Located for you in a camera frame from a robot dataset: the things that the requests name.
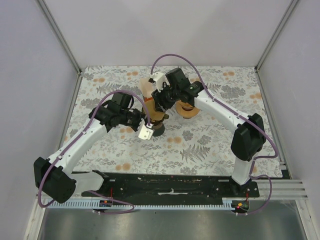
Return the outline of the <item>green glass coffee dripper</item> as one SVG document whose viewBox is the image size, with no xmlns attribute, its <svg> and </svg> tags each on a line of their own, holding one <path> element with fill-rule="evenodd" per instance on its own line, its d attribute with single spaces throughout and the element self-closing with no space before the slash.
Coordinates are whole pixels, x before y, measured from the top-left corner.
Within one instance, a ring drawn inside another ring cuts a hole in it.
<svg viewBox="0 0 320 240">
<path fill-rule="evenodd" d="M 160 113 L 160 114 L 153 114 L 150 116 L 150 123 L 153 126 L 158 126 L 163 123 L 164 120 L 167 120 L 169 118 L 169 115 L 166 113 Z"/>
</svg>

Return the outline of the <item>red capped dark bottle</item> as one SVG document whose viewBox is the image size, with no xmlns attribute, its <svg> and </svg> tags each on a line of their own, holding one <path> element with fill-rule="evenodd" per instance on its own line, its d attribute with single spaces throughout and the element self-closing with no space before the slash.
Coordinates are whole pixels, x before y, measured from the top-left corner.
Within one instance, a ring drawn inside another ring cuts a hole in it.
<svg viewBox="0 0 320 240">
<path fill-rule="evenodd" d="M 153 137 L 159 137 L 165 132 L 165 125 L 161 122 L 160 124 L 153 125 Z"/>
</svg>

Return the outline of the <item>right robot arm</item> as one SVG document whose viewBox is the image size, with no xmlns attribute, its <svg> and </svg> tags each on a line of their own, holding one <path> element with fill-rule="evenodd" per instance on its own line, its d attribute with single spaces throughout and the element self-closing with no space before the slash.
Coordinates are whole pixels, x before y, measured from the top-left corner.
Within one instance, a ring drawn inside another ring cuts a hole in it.
<svg viewBox="0 0 320 240">
<path fill-rule="evenodd" d="M 245 115 L 214 97 L 200 81 L 190 82 L 179 67 L 167 73 L 152 73 L 149 81 L 156 87 L 151 95 L 157 111 L 165 112 L 181 101 L 215 117 L 232 133 L 230 148 L 235 163 L 229 191 L 235 197 L 242 196 L 247 191 L 253 158 L 266 142 L 262 117 L 257 113 Z"/>
</svg>

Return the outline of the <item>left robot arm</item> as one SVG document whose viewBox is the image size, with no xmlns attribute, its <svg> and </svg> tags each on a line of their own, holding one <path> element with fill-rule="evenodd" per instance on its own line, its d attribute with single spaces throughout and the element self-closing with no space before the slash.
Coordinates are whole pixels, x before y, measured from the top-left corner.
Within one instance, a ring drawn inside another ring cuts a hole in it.
<svg viewBox="0 0 320 240">
<path fill-rule="evenodd" d="M 48 158 L 39 157 L 33 164 L 38 204 L 42 193 L 53 201 L 66 202 L 73 194 L 94 191 L 103 197 L 110 192 L 106 176 L 97 170 L 73 173 L 74 167 L 92 146 L 112 128 L 131 127 L 141 139 L 148 139 L 151 118 L 144 101 L 135 93 L 115 90 L 108 93 L 90 112 L 78 132 Z"/>
</svg>

